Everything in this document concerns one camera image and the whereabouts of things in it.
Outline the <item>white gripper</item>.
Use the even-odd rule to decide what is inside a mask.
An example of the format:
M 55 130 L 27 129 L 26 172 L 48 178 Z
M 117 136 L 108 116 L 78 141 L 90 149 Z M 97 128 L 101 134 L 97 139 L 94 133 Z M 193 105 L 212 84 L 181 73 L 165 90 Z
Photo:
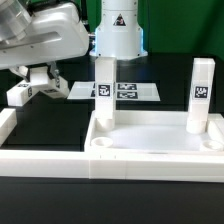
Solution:
M 83 56 L 89 37 L 73 2 L 29 14 L 20 2 L 0 2 L 0 70 L 9 69 L 26 82 L 27 65 L 48 63 L 48 76 L 60 87 L 60 72 L 51 61 Z

